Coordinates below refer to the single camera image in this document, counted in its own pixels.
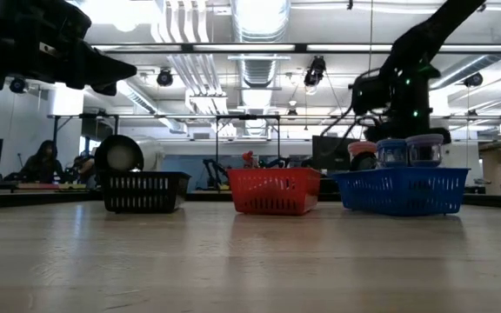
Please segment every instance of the wooden table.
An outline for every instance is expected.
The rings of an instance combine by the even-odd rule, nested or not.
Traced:
[[[319,208],[0,209],[0,312],[501,312],[501,209],[392,218]]]

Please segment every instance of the blue basket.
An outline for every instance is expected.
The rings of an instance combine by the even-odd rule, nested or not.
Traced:
[[[344,207],[392,216],[458,213],[469,169],[392,168],[336,174]]]

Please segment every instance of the desk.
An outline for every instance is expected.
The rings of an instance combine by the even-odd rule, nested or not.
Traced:
[[[501,312],[501,209],[301,217],[0,209],[0,312]]]

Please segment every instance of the basket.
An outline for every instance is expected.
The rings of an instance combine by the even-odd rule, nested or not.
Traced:
[[[181,172],[100,173],[105,209],[116,213],[171,213],[184,202],[189,179]]]
[[[313,169],[227,172],[237,212],[300,216],[317,205],[320,173]]]
[[[469,169],[391,168],[336,174],[344,207],[392,216],[458,213]]]

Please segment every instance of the black basket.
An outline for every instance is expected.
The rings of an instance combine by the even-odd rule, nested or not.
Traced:
[[[171,213],[187,196],[190,175],[181,172],[99,173],[105,209],[111,212]]]

